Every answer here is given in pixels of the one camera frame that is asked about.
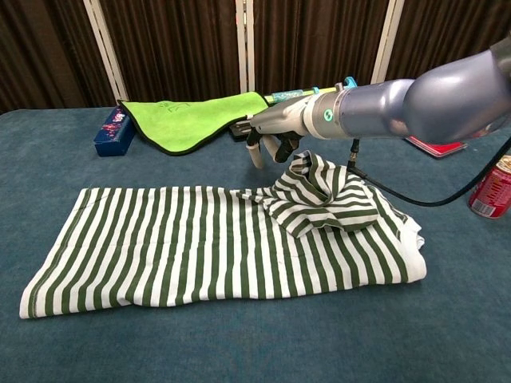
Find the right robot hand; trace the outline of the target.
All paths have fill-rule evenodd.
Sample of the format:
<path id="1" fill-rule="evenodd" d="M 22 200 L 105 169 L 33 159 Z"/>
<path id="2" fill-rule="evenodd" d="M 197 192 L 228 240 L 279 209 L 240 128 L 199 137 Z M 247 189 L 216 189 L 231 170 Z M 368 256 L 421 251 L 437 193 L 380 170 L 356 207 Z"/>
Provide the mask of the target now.
<path id="1" fill-rule="evenodd" d="M 273 105 L 249 119 L 251 131 L 246 140 L 246 148 L 256 168 L 263 167 L 259 147 L 261 140 L 276 163 L 288 160 L 299 147 L 300 140 L 309 135 L 303 114 L 305 108 L 313 106 L 318 97 L 319 94 L 292 98 Z"/>

